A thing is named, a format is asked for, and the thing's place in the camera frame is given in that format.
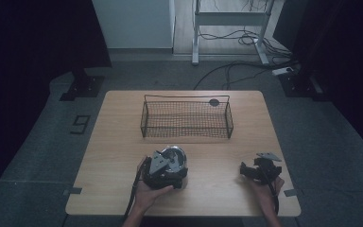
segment human hand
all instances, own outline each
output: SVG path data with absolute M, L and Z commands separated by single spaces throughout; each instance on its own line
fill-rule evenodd
M 141 160 L 140 164 L 137 167 L 137 171 L 138 169 L 140 169 L 145 159 L 146 157 L 144 157 L 143 160 Z M 145 213 L 148 210 L 148 208 L 154 204 L 154 202 L 158 199 L 158 197 L 173 190 L 173 186 L 170 185 L 158 190 L 154 190 L 150 188 L 148 185 L 146 185 L 141 178 L 142 177 L 140 176 L 140 180 L 137 184 L 137 190 L 135 192 L 135 203 L 133 205 L 133 209 Z
M 259 206 L 261 207 L 261 211 L 264 213 L 264 215 L 276 215 L 275 202 L 273 200 L 269 186 L 267 184 L 261 185 L 254 179 L 251 179 L 249 177 L 247 177 L 247 182 L 249 183 L 249 186 L 252 189 L 252 192 L 254 193 L 255 198 L 257 199 Z M 279 195 L 279 192 L 281 191 L 284 183 L 285 180 L 280 177 L 277 177 L 275 181 L 271 183 L 276 191 L 276 195 Z

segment power strip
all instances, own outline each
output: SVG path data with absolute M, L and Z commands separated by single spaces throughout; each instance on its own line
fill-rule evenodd
M 292 72 L 293 72 L 292 68 L 286 67 L 286 68 L 272 70 L 272 75 L 273 76 L 280 76 L 280 75 L 288 74 L 288 73 L 292 73 Z

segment wrist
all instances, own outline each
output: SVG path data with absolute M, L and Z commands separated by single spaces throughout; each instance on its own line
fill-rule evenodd
M 130 210 L 129 216 L 134 216 L 137 218 L 143 217 L 146 211 L 147 211 L 146 209 L 143 209 L 140 206 L 134 204 Z
M 271 217 L 275 217 L 277 216 L 276 212 L 275 212 L 275 208 L 273 205 L 269 205 L 269 204 L 261 204 L 260 205 L 261 208 L 261 212 L 264 215 L 264 217 L 266 218 L 271 218 Z

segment gray floor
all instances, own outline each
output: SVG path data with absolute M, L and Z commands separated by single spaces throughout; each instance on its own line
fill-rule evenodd
M 229 61 L 201 61 L 192 66 L 190 61 L 163 61 L 162 57 L 157 61 L 114 61 L 113 69 L 88 70 L 89 75 L 105 76 L 98 97 L 73 102 L 59 101 L 72 76 L 54 79 L 38 122 L 0 179 L 0 226 L 120 226 L 119 217 L 67 217 L 64 211 L 105 93 L 191 90 L 207 72 L 226 63 Z M 231 71 L 232 80 L 260 71 L 238 66 Z M 224 82 L 224 70 L 219 70 L 198 89 L 220 90 Z M 282 218 L 284 225 L 363 226 L 363 141 L 335 106 L 285 97 L 270 71 L 233 84 L 232 90 L 264 94 L 302 208 L 299 217 Z M 71 134 L 79 130 L 73 126 L 75 117 L 83 114 L 92 118 L 87 131 Z M 230 223 L 265 226 L 261 218 L 233 218 Z M 188 224 L 194 225 L 216 226 L 211 219 Z

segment cable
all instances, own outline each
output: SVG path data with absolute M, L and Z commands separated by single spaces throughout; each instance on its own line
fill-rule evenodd
M 254 79 L 254 78 L 256 78 L 258 75 L 261 75 L 261 74 L 263 74 L 263 73 L 265 73 L 265 72 L 267 72 L 267 71 L 269 71 L 269 70 L 270 70 L 270 69 L 266 69 L 266 70 L 260 71 L 260 72 L 258 72 L 258 73 L 256 73 L 256 74 L 254 74 L 254 76 L 252 76 L 252 77 L 246 77 L 246 78 L 238 79 L 238 80 L 235 80 L 235 81 L 232 81 L 232 82 L 224 83 L 224 84 L 222 84 L 222 90 L 223 90 L 223 87 L 224 87 L 225 85 L 227 85 L 227 86 L 228 86 L 227 90 L 231 90 L 231 87 L 230 87 L 230 85 L 231 85 L 231 84 L 233 84 L 233 83 L 237 83 L 237 82 L 240 82 L 240 81 L 243 81 L 243 80 L 246 80 L 246 79 Z
M 215 0 L 214 0 L 214 5 L 215 5 L 215 8 L 217 9 L 217 11 L 220 11 L 220 9 L 216 5 L 216 1 Z
M 250 8 L 249 11 L 252 11 L 252 9 L 256 9 L 257 11 L 260 9 L 264 9 L 264 11 L 267 10 L 267 5 L 268 5 L 268 0 L 266 0 L 265 4 L 262 5 L 261 7 L 259 6 L 259 3 L 261 2 L 261 0 L 257 1 L 257 7 L 254 6 L 254 1 L 253 0 L 247 0 L 246 4 L 243 6 L 243 8 L 241 9 L 241 11 L 243 11 L 243 9 L 250 3 Z
M 291 66 L 291 65 L 294 65 L 294 64 L 297 64 L 298 62 L 295 61 L 295 60 L 290 60 L 290 61 L 286 61 L 286 62 L 283 62 L 283 63 L 280 63 L 280 64 L 277 64 L 277 65 L 264 65 L 262 63 L 256 63 L 256 62 L 250 62 L 250 61 L 233 61 L 232 63 L 229 63 L 229 64 L 225 64 L 225 65 L 221 65 L 221 66 L 218 66 L 217 68 L 211 70 L 210 72 L 208 72 L 207 74 L 205 74 L 200 80 L 199 82 L 197 82 L 196 86 L 194 86 L 193 90 L 196 90 L 199 85 L 202 83 L 203 80 L 205 80 L 209 75 L 211 75 L 213 72 L 215 72 L 216 70 L 218 69 L 221 69 L 221 68 L 227 68 L 227 67 L 233 67 L 235 65 L 249 65 L 249 66 L 253 66 L 253 67 L 258 67 L 258 68 L 262 68 L 262 69 L 266 69 L 266 70 L 272 70 L 272 69 L 277 69 L 277 68 L 284 68 L 284 67 L 288 67 L 288 66 Z
M 66 216 L 64 217 L 63 222 L 61 223 L 61 227 L 64 227 L 64 224 L 66 224 L 66 220 L 69 217 L 69 215 L 66 213 Z
M 278 193 L 276 192 L 275 188 L 273 187 L 272 183 L 269 181 L 267 174 L 265 173 L 264 169 L 261 165 L 259 165 L 259 169 L 261 169 L 262 174 L 264 175 L 265 179 L 267 180 L 267 184 L 269 186 L 270 192 L 273 197 L 273 201 L 275 202 L 275 212 L 276 215 L 279 213 L 279 199 L 278 199 Z
M 137 173 L 135 174 L 134 183 L 132 184 L 132 189 L 131 189 L 131 193 L 130 193 L 129 205 L 128 205 L 128 208 L 126 209 L 125 215 L 123 216 L 123 221 L 125 221 L 129 216 L 131 206 L 134 202 L 134 196 L 135 196 L 135 192 L 137 190 L 137 184 L 138 184 L 138 181 L 140 180 L 141 171 L 143 170 L 143 166 L 146 165 L 147 160 L 148 160 L 148 157 L 146 157 L 144 162 L 140 165 L 140 168 L 138 169 Z
M 199 10 L 200 10 L 200 7 L 201 7 L 201 1 L 200 0 L 196 0 L 196 1 L 199 1 Z M 264 11 L 266 11 L 267 9 L 267 5 L 268 5 L 268 0 L 265 0 L 265 4 L 262 6 L 262 7 L 259 7 L 259 2 L 258 1 L 258 4 L 257 4 L 257 10 L 261 9 L 261 8 L 264 8 Z M 253 6 L 253 0 L 248 0 L 247 3 L 244 5 L 244 7 L 250 2 L 250 11 L 252 10 L 252 8 L 254 8 Z M 193 20 L 192 20 L 192 24 L 193 24 L 193 29 L 195 28 L 195 23 L 194 23 L 194 14 L 195 14 L 195 10 L 194 10 L 194 3 L 195 1 L 192 1 L 192 5 L 191 5 L 191 10 L 192 10 L 192 13 L 193 13 Z M 216 5 L 216 1 L 214 0 L 214 4 L 215 4 L 215 7 L 217 8 L 217 10 L 219 10 L 219 8 L 217 7 Z M 212 35 L 212 34 L 203 34 L 201 33 L 201 30 L 200 30 L 200 27 L 198 27 L 198 30 L 199 30 L 199 36 L 204 39 L 204 40 L 219 40 L 219 39 L 223 39 L 223 40 L 238 40 L 238 43 L 239 44 L 243 44 L 243 45 L 253 45 L 255 44 L 255 41 L 254 39 L 258 39 L 258 34 L 255 33 L 255 32 L 252 32 L 252 31 L 248 31 L 246 30 L 246 27 L 244 26 L 243 30 L 237 30 L 237 31 L 234 31 L 230 34 L 227 34 L 227 35 L 224 35 L 224 36 L 216 36 L 216 35 Z M 239 37 L 230 37 L 232 35 L 234 35 L 235 33 L 237 32 L 243 32 L 243 35 L 239 36 Z M 291 58 L 291 53 L 290 51 L 288 50 L 285 50 L 285 49 L 281 49 L 281 48 L 277 48 L 277 47 L 274 47 L 269 39 L 265 38 L 263 39 L 263 42 L 262 44 L 265 46 L 266 50 L 271 53 L 271 54 L 275 54 L 275 55 L 280 55 L 280 56 L 284 56 L 284 57 L 287 57 L 287 58 Z

